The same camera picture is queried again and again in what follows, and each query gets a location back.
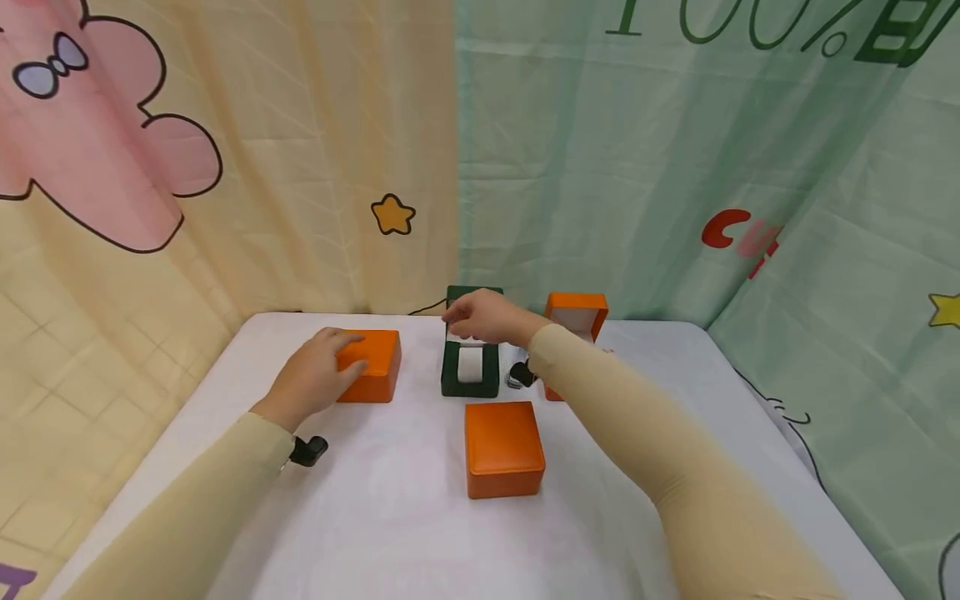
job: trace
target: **orange box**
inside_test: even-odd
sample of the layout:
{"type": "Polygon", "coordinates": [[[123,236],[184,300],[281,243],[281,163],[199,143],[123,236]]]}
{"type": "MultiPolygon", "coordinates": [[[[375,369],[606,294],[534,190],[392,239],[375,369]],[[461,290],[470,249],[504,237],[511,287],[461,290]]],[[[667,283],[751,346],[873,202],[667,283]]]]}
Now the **orange box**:
{"type": "MultiPolygon", "coordinates": [[[[553,292],[546,299],[543,316],[561,324],[580,337],[596,342],[610,309],[603,294],[568,294],[553,292]]],[[[563,402],[559,394],[543,384],[546,399],[563,402]]]]}
{"type": "Polygon", "coordinates": [[[499,498],[540,491],[546,459],[532,403],[468,404],[464,434],[467,496],[499,498]]]}
{"type": "Polygon", "coordinates": [[[354,329],[366,338],[340,350],[337,369],[358,360],[368,361],[367,370],[337,400],[338,402],[389,402],[394,399],[400,373],[400,332],[392,329],[354,329]]]}

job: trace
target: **cartoon cloud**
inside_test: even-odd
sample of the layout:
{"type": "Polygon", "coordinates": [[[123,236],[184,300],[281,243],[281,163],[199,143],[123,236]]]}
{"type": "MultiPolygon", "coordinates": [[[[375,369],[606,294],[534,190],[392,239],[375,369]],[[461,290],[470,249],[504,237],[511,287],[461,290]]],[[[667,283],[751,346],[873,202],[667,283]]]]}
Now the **cartoon cloud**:
{"type": "Polygon", "coordinates": [[[137,25],[85,0],[0,0],[0,67],[0,199],[38,187],[112,244],[156,252],[183,221],[173,197],[220,180],[203,127],[144,108],[166,64],[137,25]]]}

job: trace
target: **curtain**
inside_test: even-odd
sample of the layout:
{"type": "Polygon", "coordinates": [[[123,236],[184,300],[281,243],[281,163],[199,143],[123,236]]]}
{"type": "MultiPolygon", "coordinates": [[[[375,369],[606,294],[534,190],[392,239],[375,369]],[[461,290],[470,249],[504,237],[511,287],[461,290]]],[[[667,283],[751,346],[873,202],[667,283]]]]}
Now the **curtain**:
{"type": "Polygon", "coordinates": [[[453,26],[439,0],[0,0],[0,27],[0,588],[33,598],[247,317],[444,296],[453,26]]]}
{"type": "Polygon", "coordinates": [[[958,7],[455,16],[461,278],[708,327],[911,599],[960,598],[958,7]]]}

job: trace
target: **star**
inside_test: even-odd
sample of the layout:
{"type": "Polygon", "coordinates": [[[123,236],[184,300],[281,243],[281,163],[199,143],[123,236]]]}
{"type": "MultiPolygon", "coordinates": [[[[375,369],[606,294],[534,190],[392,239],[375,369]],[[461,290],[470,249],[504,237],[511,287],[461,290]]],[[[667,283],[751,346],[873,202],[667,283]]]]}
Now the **star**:
{"type": "Polygon", "coordinates": [[[930,294],[929,298],[937,307],[937,312],[933,313],[933,318],[930,319],[930,326],[953,325],[960,329],[960,294],[956,296],[930,294]]]}
{"type": "Polygon", "coordinates": [[[380,233],[390,235],[399,233],[408,235],[411,231],[410,222],[417,216],[417,210],[412,206],[407,206],[400,201],[400,198],[393,194],[387,194],[378,203],[370,205],[373,216],[376,217],[376,224],[380,228],[380,233]]]}

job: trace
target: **beige sleeve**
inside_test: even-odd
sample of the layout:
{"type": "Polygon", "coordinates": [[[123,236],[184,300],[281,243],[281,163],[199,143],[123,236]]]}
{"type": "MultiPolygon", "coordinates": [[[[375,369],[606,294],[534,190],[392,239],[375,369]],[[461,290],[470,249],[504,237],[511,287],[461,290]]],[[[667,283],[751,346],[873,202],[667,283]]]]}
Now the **beige sleeve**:
{"type": "Polygon", "coordinates": [[[289,432],[244,415],[133,520],[63,598],[204,598],[293,448],[289,432]]]}
{"type": "Polygon", "coordinates": [[[684,600],[842,598],[780,511],[664,390],[559,325],[530,367],[660,513],[684,600]]]}

